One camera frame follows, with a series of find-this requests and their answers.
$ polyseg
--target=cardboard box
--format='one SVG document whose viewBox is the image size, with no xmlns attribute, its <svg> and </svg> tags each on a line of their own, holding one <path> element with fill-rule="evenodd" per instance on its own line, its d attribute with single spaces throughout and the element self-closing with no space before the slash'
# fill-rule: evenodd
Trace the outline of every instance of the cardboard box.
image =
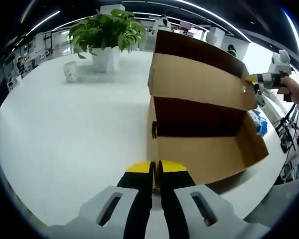
<svg viewBox="0 0 299 239">
<path fill-rule="evenodd" d="M 268 155 L 247 113 L 255 109 L 246 66 L 208 43 L 159 31 L 149 75 L 147 159 L 184 165 L 212 183 Z"/>
</svg>

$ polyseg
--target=potted plant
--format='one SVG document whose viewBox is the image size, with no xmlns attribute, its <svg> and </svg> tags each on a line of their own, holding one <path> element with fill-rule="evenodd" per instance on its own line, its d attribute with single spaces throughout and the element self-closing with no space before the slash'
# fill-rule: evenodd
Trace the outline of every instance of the potted plant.
<svg viewBox="0 0 299 239">
<path fill-rule="evenodd" d="M 120 51 L 129 53 L 135 44 L 144 41 L 145 28 L 132 12 L 114 9 L 111 14 L 97 14 L 71 27 L 74 52 L 77 46 L 92 54 L 93 66 L 98 72 L 116 70 Z"/>
</svg>

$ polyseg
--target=green leaves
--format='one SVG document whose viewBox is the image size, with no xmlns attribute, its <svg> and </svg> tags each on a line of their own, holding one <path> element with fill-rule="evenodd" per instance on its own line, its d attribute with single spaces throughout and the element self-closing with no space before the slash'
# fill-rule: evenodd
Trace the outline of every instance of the green leaves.
<svg viewBox="0 0 299 239">
<path fill-rule="evenodd" d="M 83 51 L 92 48 L 116 47 L 121 51 L 132 51 L 135 44 L 145 40 L 146 31 L 134 19 L 132 12 L 114 9 L 111 15 L 97 14 L 85 19 L 70 29 L 72 44 L 79 45 Z"/>
</svg>

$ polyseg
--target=white table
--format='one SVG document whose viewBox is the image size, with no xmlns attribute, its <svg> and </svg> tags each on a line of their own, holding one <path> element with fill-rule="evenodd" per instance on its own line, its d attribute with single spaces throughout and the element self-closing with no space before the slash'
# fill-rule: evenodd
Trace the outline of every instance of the white table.
<svg viewBox="0 0 299 239">
<path fill-rule="evenodd" d="M 0 164 L 16 194 L 48 226 L 75 218 L 84 202 L 145 160 L 151 57 L 124 52 L 117 73 L 98 75 L 89 72 L 90 58 L 53 59 L 30 72 L 3 103 Z M 63 65 L 73 60 L 87 76 L 67 84 Z M 286 159 L 271 124 L 265 141 L 266 159 L 214 185 L 240 218 L 265 197 Z M 164 225 L 154 206 L 147 236 L 166 233 Z"/>
</svg>

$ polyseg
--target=paper cup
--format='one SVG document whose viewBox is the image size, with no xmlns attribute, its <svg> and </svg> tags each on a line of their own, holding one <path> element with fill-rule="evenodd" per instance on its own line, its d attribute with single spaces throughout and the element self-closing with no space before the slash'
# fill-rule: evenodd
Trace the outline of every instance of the paper cup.
<svg viewBox="0 0 299 239">
<path fill-rule="evenodd" d="M 68 62 L 63 66 L 66 82 L 75 82 L 77 80 L 75 68 L 76 68 L 76 61 Z"/>
</svg>

